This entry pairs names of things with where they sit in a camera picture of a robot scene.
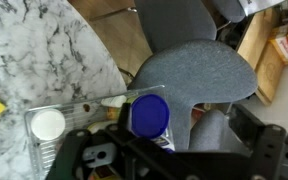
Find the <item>office chair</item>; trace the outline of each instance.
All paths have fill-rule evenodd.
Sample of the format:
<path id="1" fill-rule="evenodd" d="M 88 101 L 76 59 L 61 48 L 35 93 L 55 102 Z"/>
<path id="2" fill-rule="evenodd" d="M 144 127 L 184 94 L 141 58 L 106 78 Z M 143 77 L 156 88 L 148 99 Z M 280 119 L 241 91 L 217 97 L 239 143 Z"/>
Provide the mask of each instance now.
<path id="1" fill-rule="evenodd" d="M 211 2 L 228 22 L 239 23 L 245 18 L 239 0 L 211 0 Z"/>
<path id="2" fill-rule="evenodd" d="M 190 149 L 196 147 L 194 142 L 190 143 L 190 139 L 202 142 L 190 137 L 193 106 L 199 103 L 234 102 L 248 97 L 255 92 L 257 79 L 250 65 L 230 47 L 217 41 L 193 40 L 152 55 L 141 66 L 128 89 L 156 85 L 166 87 L 175 148 L 188 150 L 189 146 Z M 203 122 L 205 120 L 198 122 L 193 129 L 203 132 L 213 140 L 213 147 L 220 148 L 221 145 L 217 144 L 221 134 L 213 133 L 213 125 L 207 126 L 208 123 Z M 217 130 L 222 132 L 223 128 L 227 127 L 221 126 Z"/>

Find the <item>blue container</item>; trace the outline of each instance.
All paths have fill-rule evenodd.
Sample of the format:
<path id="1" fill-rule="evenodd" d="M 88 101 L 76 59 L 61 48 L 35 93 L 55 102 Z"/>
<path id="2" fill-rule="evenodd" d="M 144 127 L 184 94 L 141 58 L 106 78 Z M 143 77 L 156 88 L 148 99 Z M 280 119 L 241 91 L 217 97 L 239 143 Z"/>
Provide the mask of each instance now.
<path id="1" fill-rule="evenodd" d="M 132 103 L 131 129 L 139 137 L 154 139 L 168 127 L 170 111 L 163 98 L 148 94 Z"/>

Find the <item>wooden floor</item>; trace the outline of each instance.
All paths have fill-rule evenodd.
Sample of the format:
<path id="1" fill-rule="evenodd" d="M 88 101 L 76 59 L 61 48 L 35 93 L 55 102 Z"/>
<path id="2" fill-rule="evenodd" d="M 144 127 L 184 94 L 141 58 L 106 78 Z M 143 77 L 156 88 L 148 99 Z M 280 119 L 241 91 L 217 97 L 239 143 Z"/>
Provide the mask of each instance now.
<path id="1" fill-rule="evenodd" d="M 117 66 L 135 75 L 152 54 L 137 14 L 126 12 L 98 21 L 89 20 L 114 10 L 134 7 L 133 0 L 71 0 L 70 3 L 103 41 Z"/>

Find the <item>black device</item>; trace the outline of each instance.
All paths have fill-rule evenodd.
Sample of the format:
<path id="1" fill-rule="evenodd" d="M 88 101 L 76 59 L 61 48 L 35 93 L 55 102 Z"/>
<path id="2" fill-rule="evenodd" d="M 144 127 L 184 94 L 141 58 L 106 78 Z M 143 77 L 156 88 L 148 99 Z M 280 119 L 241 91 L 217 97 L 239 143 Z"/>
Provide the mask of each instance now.
<path id="1" fill-rule="evenodd" d="M 242 106 L 234 105 L 230 127 L 251 151 L 249 157 L 224 152 L 169 153 L 126 129 L 130 105 L 118 124 L 91 134 L 69 132 L 47 175 L 48 180 L 86 180 L 94 168 L 110 165 L 122 179 L 288 179 L 288 134 L 264 125 Z"/>

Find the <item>metal tray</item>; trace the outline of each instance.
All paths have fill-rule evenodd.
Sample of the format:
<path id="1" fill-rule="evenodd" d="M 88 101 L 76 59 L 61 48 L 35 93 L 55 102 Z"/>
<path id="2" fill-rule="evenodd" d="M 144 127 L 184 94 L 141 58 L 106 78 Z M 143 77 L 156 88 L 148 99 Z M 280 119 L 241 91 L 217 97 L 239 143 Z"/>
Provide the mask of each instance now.
<path id="1" fill-rule="evenodd" d="M 164 86 L 155 86 L 147 89 L 132 90 L 124 94 L 127 98 L 141 96 L 145 94 L 157 94 L 167 100 L 164 93 Z M 31 156 L 32 168 L 36 180 L 45 179 L 50 167 L 55 159 L 59 144 L 63 141 L 68 132 L 73 129 L 87 128 L 90 124 L 98 121 L 106 121 L 107 107 L 101 105 L 101 100 L 108 98 L 102 97 L 93 100 L 83 100 L 67 104 L 57 104 L 45 107 L 39 107 L 28 110 L 25 115 L 27 136 L 29 139 L 29 151 Z M 88 105 L 89 111 L 85 111 L 85 105 Z M 31 120 L 36 113 L 44 109 L 57 109 L 65 117 L 66 126 L 62 135 L 51 141 L 38 139 L 31 131 Z"/>

